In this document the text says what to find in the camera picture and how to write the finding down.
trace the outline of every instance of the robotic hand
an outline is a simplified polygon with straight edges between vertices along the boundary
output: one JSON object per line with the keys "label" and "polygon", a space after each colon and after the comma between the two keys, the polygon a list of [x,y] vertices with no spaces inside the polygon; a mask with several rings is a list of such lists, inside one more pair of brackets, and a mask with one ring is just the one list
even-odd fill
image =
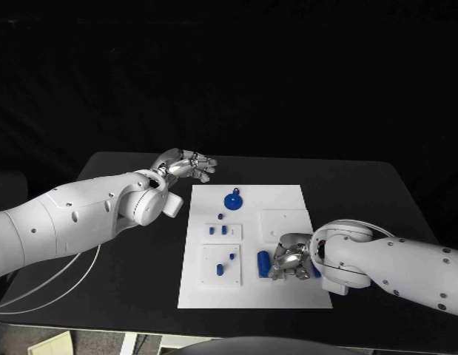
{"label": "robotic hand", "polygon": [[[369,228],[385,237],[372,240]],[[280,237],[271,278],[284,272],[306,280],[310,261],[326,291],[345,296],[348,287],[364,288],[372,280],[394,296],[458,315],[458,250],[397,238],[365,222],[335,220],[312,234]]]}
{"label": "robotic hand", "polygon": [[183,177],[205,183],[215,165],[203,155],[170,149],[148,170],[68,183],[1,211],[0,276],[86,251],[124,229],[150,224],[161,212],[174,217],[182,199],[169,187]]}

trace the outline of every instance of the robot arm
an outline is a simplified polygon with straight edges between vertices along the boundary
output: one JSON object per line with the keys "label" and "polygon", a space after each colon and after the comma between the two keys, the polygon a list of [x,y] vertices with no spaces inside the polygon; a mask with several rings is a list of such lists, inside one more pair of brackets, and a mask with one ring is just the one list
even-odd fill
{"label": "robot arm", "polygon": [[371,237],[362,224],[345,221],[333,221],[313,234],[286,234],[271,275],[293,270],[304,280],[303,264],[312,258],[326,291],[346,295],[348,287],[364,288],[372,280],[394,296],[458,315],[458,250],[392,236]]}
{"label": "robot arm", "polygon": [[215,164],[198,153],[172,149],[153,169],[58,186],[0,212],[0,276],[86,251],[124,229],[150,224],[161,212],[174,217],[182,199],[167,191],[169,185],[185,176],[206,182],[205,172],[215,171]]}

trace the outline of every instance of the metal robot hand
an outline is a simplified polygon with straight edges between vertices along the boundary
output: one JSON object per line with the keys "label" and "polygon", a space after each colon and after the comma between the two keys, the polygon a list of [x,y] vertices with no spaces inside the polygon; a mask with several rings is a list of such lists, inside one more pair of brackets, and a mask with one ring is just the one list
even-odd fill
{"label": "metal robot hand", "polygon": [[271,279],[275,280],[280,271],[288,275],[296,275],[297,279],[306,280],[309,273],[303,264],[309,263],[309,243],[310,234],[287,233],[280,237],[280,242],[274,250]]}
{"label": "metal robot hand", "polygon": [[205,183],[209,180],[206,173],[215,172],[216,164],[215,159],[189,150],[173,148],[159,155],[150,170],[164,178],[167,187],[172,187],[177,178],[192,177]]}

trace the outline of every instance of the black background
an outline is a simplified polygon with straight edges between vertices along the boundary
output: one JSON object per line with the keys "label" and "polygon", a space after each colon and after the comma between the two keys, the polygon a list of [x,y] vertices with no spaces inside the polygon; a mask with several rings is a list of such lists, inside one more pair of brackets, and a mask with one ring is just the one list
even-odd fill
{"label": "black background", "polygon": [[29,197],[94,152],[170,147],[391,163],[458,248],[458,2],[0,9],[0,170]]}

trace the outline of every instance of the black table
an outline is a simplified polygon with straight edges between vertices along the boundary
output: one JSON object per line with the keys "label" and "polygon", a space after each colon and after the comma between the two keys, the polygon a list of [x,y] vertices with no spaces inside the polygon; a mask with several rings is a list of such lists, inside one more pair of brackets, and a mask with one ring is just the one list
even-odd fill
{"label": "black table", "polygon": [[[156,154],[99,152],[78,180],[146,169]],[[215,184],[299,184],[313,228],[335,219],[364,220],[395,236],[436,243],[394,168],[342,160],[212,157]],[[339,346],[458,353],[458,317],[387,294],[375,284],[329,294],[333,309],[177,309],[182,255],[192,179],[170,191],[183,199],[174,219],[163,214],[146,227],[102,244],[96,264],[65,298],[37,311],[0,316],[0,322],[59,328],[135,331],[205,337],[273,336]],[[43,304],[70,287],[89,265],[94,249],[70,269],[3,311]],[[4,300],[34,287],[70,257],[36,263],[19,272]]]}

